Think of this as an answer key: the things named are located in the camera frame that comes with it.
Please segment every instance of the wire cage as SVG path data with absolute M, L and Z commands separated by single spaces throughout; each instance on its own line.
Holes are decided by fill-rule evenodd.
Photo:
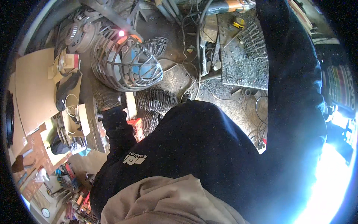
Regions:
M 140 109 L 155 112 L 168 112 L 172 107 L 179 104 L 174 93 L 158 88 L 138 92 L 136 101 Z
M 159 124 L 158 117 L 160 120 L 163 119 L 163 115 L 161 115 L 158 112 L 149 111 L 145 113 L 145 115 L 143 116 L 142 125 L 143 125 L 143 130 L 146 132 L 146 135 L 152 133 L 154 129 L 158 126 Z
M 106 86 L 122 92 L 144 90 L 163 78 L 158 60 L 136 38 L 117 29 L 99 34 L 91 49 L 91 67 Z
M 167 38 L 155 37 L 147 40 L 144 45 L 148 48 L 148 51 L 154 55 L 154 57 L 159 57 L 165 51 L 167 43 Z

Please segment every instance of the plastic bag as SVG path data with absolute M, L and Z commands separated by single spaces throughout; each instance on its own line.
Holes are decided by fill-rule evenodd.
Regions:
M 41 168 L 35 176 L 36 183 L 43 183 L 43 182 L 49 181 L 49 180 L 50 180 L 50 177 L 48 176 L 45 168 Z

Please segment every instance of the tape measure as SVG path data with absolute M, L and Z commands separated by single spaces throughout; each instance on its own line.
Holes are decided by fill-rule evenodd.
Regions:
M 245 27 L 246 25 L 246 22 L 245 20 L 243 20 L 242 18 L 240 17 L 236 17 L 235 18 L 235 21 L 232 22 L 232 25 L 239 28 L 239 29 L 242 29 Z

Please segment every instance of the bright light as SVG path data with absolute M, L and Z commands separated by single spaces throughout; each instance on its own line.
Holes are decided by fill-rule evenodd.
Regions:
M 307 207 L 295 221 L 301 223 L 328 224 L 337 213 L 352 175 L 345 159 L 335 148 L 325 143 L 316 169 L 316 184 Z
M 343 117 L 343 115 L 338 111 L 333 113 L 332 124 L 338 125 L 345 129 L 347 127 L 348 120 L 348 118 Z
M 123 30 L 120 30 L 120 31 L 118 32 L 118 36 L 124 37 L 124 31 L 123 31 Z

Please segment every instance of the gloved hand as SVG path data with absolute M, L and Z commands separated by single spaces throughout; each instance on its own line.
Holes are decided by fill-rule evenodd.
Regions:
M 98 103 L 100 110 L 108 110 L 116 106 L 125 108 L 125 95 L 123 92 L 113 90 L 98 80 L 93 72 L 88 74 L 92 85 L 93 96 Z

